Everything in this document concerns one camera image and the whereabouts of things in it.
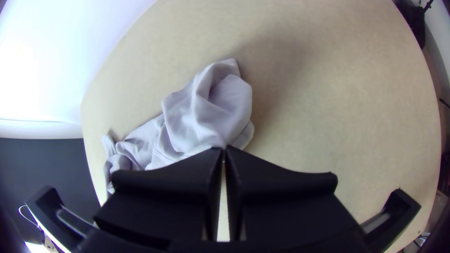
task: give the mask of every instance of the light gray cloth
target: light gray cloth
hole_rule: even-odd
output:
[[[167,96],[163,112],[114,144],[102,137],[110,175],[117,170],[154,170],[211,147],[243,149],[253,138],[252,88],[240,78],[234,59],[207,66],[182,90]]]

